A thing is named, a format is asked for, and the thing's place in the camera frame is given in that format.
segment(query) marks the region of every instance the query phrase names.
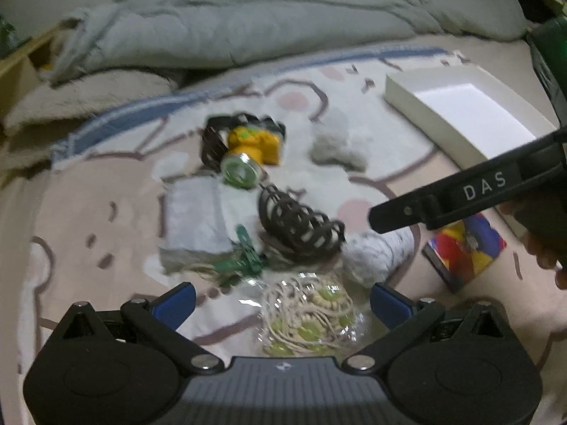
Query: human hand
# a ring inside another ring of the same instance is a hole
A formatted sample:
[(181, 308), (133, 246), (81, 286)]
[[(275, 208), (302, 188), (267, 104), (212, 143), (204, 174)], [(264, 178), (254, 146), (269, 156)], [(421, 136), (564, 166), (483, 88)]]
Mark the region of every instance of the human hand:
[[(525, 206), (525, 200), (512, 200), (500, 205), (503, 214), (513, 215)], [(537, 257), (538, 265), (545, 270), (555, 270), (559, 254), (549, 248), (544, 241), (537, 238), (533, 233), (527, 232), (522, 237), (522, 243), (526, 252)], [(567, 270), (556, 272), (555, 284), (559, 289), (567, 289)]]

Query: gray blanket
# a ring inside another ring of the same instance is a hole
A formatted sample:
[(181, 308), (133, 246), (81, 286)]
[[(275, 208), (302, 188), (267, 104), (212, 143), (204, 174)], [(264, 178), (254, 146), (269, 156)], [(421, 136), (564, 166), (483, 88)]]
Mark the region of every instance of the gray blanket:
[(115, 0), (80, 8), (54, 67), (58, 83), (112, 67), (228, 68), (416, 34), (511, 41), (516, 0)]

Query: white box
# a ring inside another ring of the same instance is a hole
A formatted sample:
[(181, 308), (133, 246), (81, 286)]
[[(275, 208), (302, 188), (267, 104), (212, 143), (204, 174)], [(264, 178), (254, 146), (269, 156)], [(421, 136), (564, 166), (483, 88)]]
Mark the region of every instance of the white box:
[[(504, 83), (477, 66), (389, 73), (384, 99), (467, 169), (556, 128)], [(525, 229), (504, 216), (516, 235)]]

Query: blue stripe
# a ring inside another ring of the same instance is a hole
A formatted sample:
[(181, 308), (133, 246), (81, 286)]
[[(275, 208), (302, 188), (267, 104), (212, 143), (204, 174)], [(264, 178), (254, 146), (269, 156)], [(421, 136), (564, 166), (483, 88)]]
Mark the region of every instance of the blue stripe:
[[(331, 63), (367, 61), (371, 59), (396, 59), (413, 56), (434, 56), (437, 54), (447, 54), (447, 51), (441, 48), (431, 47), (413, 47), (413, 46), (385, 46), (368, 48), (368, 50), (357, 49), (357, 52), (347, 53), (328, 53), (315, 55), (309, 61), (298, 61), (287, 67), (267, 69), (262, 73), (253, 75), (253, 78), (265, 75), (277, 75), (290, 70), (300, 68), (317, 67)], [(237, 84), (227, 84), (224, 86), (215, 86), (214, 88), (201, 89), (191, 93), (181, 93), (177, 95), (154, 97), (141, 101), (130, 102), (124, 106), (109, 110), (99, 117), (94, 117), (69, 134), (65, 138), (57, 142), (52, 148), (52, 162), (57, 163), (66, 160), (75, 155), (81, 154), (90, 147), (114, 137), (121, 132), (125, 132), (162, 116), (171, 114), (182, 107), (187, 107), (195, 103), (204, 101), (208, 97), (217, 95), (223, 90), (232, 90), (234, 87), (242, 84), (240, 80)]]

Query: green object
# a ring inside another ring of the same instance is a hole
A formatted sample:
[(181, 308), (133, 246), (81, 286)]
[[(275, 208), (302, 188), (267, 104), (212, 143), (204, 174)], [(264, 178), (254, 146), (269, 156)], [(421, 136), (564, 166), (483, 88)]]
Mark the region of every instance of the green object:
[(293, 356), (293, 351), (281, 342), (272, 343), (266, 352), (271, 356)]
[(321, 338), (321, 329), (319, 326), (311, 321), (306, 321), (303, 323), (299, 329), (297, 329), (297, 335), (307, 342), (315, 342)]
[(274, 332), (281, 332), (283, 326), (284, 325), (282, 324), (282, 320), (279, 318), (275, 319), (273, 323), (271, 323), (271, 328), (273, 329)]
[(334, 302), (335, 300), (338, 300), (339, 298), (343, 297), (344, 292), (333, 291), (331, 289), (321, 289), (319, 291), (319, 295), (325, 300), (328, 300), (329, 302)]
[(16, 29), (0, 15), (0, 59), (15, 51), (20, 45)]
[(333, 356), (333, 352), (322, 345), (311, 348), (311, 351), (316, 356)]
[(562, 126), (567, 126), (567, 18), (551, 19), (527, 35), (534, 70)]
[(260, 182), (262, 168), (246, 153), (227, 154), (220, 163), (226, 181), (237, 188), (253, 188)]
[(242, 278), (258, 278), (265, 265), (265, 259), (254, 249), (244, 225), (236, 226), (236, 234), (240, 242), (239, 257), (214, 264), (214, 271), (220, 275), (220, 285), (234, 285)]
[(338, 323), (343, 327), (346, 328), (353, 323), (353, 319), (350, 316), (344, 315), (338, 319)]

